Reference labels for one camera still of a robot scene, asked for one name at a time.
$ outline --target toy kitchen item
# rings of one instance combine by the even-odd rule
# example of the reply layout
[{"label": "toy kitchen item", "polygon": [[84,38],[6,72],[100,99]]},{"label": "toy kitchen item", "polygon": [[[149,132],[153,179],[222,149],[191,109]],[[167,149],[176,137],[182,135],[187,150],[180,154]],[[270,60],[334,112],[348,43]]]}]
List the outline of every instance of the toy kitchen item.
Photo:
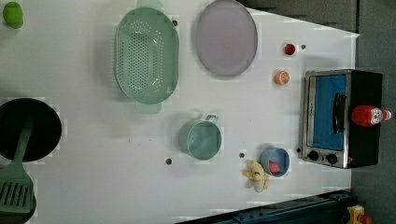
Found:
[{"label": "toy kitchen item", "polygon": [[287,44],[285,46],[285,54],[291,56],[294,54],[294,52],[296,51],[296,47],[294,47],[294,45],[292,44]]},{"label": "toy kitchen item", "polygon": [[12,160],[20,139],[27,111],[35,115],[35,126],[23,161],[38,161],[48,156],[62,137],[62,123],[58,113],[46,103],[20,98],[0,106],[0,155]]},{"label": "toy kitchen item", "polygon": [[372,224],[373,219],[364,215],[364,207],[356,205],[348,207],[347,211],[350,214],[350,220],[347,224]]},{"label": "toy kitchen item", "polygon": [[352,121],[357,125],[367,127],[392,118],[392,113],[373,105],[358,105],[352,111]]},{"label": "toy kitchen item", "polygon": [[359,105],[382,103],[382,75],[357,70],[307,72],[304,93],[305,161],[339,168],[378,164],[380,124],[351,121]]},{"label": "toy kitchen item", "polygon": [[268,175],[281,177],[289,169],[289,154],[283,148],[265,149],[260,155],[260,164]]},{"label": "toy kitchen item", "polygon": [[161,11],[140,7],[129,12],[116,33],[115,74],[137,110],[158,113],[178,82],[177,30]]},{"label": "toy kitchen item", "polygon": [[200,161],[216,156],[221,146],[221,132],[216,125],[218,119],[215,115],[209,115],[205,120],[187,122],[178,135],[180,149]]},{"label": "toy kitchen item", "polygon": [[198,20],[195,46],[203,65],[214,74],[239,75],[250,66],[256,55],[256,24],[240,3],[215,1]]},{"label": "toy kitchen item", "polygon": [[259,163],[254,161],[250,165],[250,171],[246,171],[244,175],[254,181],[254,190],[256,192],[260,193],[264,189],[268,189],[269,178]]},{"label": "toy kitchen item", "polygon": [[290,81],[290,76],[289,73],[287,72],[279,72],[274,77],[274,82],[279,86],[283,86],[287,84],[289,81]]},{"label": "toy kitchen item", "polygon": [[23,11],[17,2],[9,2],[3,9],[3,18],[12,29],[20,29],[23,26]]},{"label": "toy kitchen item", "polygon": [[27,114],[12,162],[0,171],[0,213],[29,215],[34,209],[32,178],[23,168],[23,157],[29,144],[35,118]]}]

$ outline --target oven knob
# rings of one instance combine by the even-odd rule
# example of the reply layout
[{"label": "oven knob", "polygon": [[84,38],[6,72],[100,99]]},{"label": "oven knob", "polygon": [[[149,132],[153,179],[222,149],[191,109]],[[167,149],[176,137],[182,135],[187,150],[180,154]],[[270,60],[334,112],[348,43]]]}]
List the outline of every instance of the oven knob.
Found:
[{"label": "oven knob", "polygon": [[326,160],[329,162],[329,164],[334,165],[337,163],[337,156],[334,154],[330,154],[329,156],[326,157]]},{"label": "oven knob", "polygon": [[319,154],[316,151],[311,151],[311,152],[309,152],[308,157],[312,161],[317,161],[319,158]]}]

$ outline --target spatula handle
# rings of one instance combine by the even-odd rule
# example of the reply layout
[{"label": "spatula handle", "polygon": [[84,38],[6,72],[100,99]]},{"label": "spatula handle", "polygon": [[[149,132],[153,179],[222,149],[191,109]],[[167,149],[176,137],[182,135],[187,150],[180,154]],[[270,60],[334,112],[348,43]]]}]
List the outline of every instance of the spatula handle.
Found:
[{"label": "spatula handle", "polygon": [[20,139],[18,140],[17,149],[15,150],[14,162],[22,162],[25,154],[27,144],[29,143],[30,134],[33,130],[34,117],[28,113],[26,120],[23,124]]}]

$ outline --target oven window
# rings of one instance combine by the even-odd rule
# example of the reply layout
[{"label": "oven window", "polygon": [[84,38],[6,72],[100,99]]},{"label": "oven window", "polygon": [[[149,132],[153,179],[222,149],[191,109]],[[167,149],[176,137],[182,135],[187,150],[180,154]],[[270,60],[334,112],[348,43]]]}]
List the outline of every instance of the oven window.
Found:
[{"label": "oven window", "polygon": [[346,95],[347,76],[315,77],[314,116],[308,122],[313,122],[311,147],[320,147],[342,151],[344,149],[344,133],[334,133],[333,106],[335,95]]}]

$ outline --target purple plate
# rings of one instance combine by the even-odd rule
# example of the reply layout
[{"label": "purple plate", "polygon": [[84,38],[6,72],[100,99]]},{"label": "purple plate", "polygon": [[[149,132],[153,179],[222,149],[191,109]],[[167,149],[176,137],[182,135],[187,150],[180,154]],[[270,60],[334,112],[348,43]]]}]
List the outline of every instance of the purple plate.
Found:
[{"label": "purple plate", "polygon": [[239,75],[250,66],[256,55],[256,24],[238,2],[218,0],[201,14],[195,45],[202,63],[211,72]]}]

